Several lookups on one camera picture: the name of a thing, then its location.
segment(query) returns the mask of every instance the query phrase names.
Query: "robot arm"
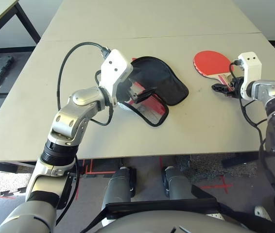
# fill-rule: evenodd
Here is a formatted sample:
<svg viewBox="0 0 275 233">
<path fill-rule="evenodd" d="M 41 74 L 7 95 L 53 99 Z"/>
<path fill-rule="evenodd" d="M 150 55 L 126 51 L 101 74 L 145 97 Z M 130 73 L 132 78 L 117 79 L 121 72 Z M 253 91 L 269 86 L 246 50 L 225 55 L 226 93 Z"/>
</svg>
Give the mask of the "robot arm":
<svg viewBox="0 0 275 233">
<path fill-rule="evenodd" d="M 118 50 L 112 50 L 101 70 L 100 87 L 76 91 L 56 114 L 44 151 L 29 181 L 26 202 L 0 225 L 0 233 L 53 232 L 56 210 L 63 209 L 69 199 L 70 172 L 87 125 L 105 106 L 116 106 L 118 84 L 126 80 L 133 67 Z"/>
<path fill-rule="evenodd" d="M 261 62 L 255 53 L 242 53 L 238 58 L 239 60 L 234 63 L 244 69 L 244 80 L 240 89 L 241 97 L 245 100 L 259 100 L 263 103 L 268 122 L 265 148 L 270 155 L 275 156 L 275 81 L 260 79 Z"/>
</svg>

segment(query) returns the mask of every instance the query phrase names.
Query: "black table frame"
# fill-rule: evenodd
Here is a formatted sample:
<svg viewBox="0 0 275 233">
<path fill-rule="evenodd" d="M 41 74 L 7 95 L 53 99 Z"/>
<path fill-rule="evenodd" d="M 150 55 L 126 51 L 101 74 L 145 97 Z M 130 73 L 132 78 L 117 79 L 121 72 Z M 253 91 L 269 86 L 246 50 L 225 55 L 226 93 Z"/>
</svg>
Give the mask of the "black table frame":
<svg viewBox="0 0 275 233">
<path fill-rule="evenodd" d="M 20 4 L 17 2 L 5 15 L 0 18 L 0 29 L 14 16 L 16 15 L 21 21 L 27 32 L 30 34 L 36 44 L 40 41 L 40 35 L 26 16 Z M 0 93 L 0 99 L 6 98 L 8 93 Z"/>
</svg>

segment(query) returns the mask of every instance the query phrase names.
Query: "wall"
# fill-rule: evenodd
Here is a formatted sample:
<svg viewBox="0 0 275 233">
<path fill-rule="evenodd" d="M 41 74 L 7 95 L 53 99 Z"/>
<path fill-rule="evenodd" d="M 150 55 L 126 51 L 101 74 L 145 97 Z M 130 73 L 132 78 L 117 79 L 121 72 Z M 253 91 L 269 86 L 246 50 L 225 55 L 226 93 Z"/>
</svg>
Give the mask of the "wall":
<svg viewBox="0 0 275 233">
<path fill-rule="evenodd" d="M 62 0 L 19 0 L 40 35 L 44 33 Z M 35 46 L 21 22 L 13 16 L 0 30 L 0 48 Z"/>
<path fill-rule="evenodd" d="M 275 40 L 275 0 L 233 1 L 238 5 L 238 7 L 240 7 L 243 13 L 263 32 L 268 40 Z M 23 10 L 40 35 L 43 34 L 49 25 L 61 2 L 62 0 L 19 1 Z M 14 16 L 0 30 L 0 48 L 34 45 L 34 41 L 16 16 Z"/>
<path fill-rule="evenodd" d="M 233 0 L 268 40 L 275 40 L 275 0 Z"/>
</svg>

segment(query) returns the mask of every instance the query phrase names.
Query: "ping pong paddle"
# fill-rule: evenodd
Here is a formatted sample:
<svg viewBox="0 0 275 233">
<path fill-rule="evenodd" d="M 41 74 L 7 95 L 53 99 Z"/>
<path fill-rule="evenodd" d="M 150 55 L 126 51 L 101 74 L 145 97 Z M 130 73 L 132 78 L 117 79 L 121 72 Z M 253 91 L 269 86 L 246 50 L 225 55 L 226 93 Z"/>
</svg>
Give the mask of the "ping pong paddle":
<svg viewBox="0 0 275 233">
<path fill-rule="evenodd" d="M 193 62 L 196 70 L 201 75 L 216 79 L 221 84 L 227 85 L 229 91 L 234 91 L 234 88 L 230 86 L 231 80 L 228 78 L 231 62 L 223 54 L 208 50 L 201 51 L 195 55 Z"/>
</svg>

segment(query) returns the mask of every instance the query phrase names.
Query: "white sneaker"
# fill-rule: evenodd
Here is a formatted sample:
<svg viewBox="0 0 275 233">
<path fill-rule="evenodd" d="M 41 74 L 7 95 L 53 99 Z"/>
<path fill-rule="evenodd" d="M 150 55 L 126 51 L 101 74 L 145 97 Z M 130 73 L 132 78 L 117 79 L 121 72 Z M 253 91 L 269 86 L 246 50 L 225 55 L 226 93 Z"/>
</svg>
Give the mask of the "white sneaker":
<svg viewBox="0 0 275 233">
<path fill-rule="evenodd" d="M 255 210 L 254 210 L 254 213 L 255 213 L 255 216 L 259 216 L 259 217 L 262 217 L 262 218 L 267 219 L 269 221 L 272 221 L 272 219 L 270 218 L 268 212 L 262 206 L 256 206 Z"/>
</svg>

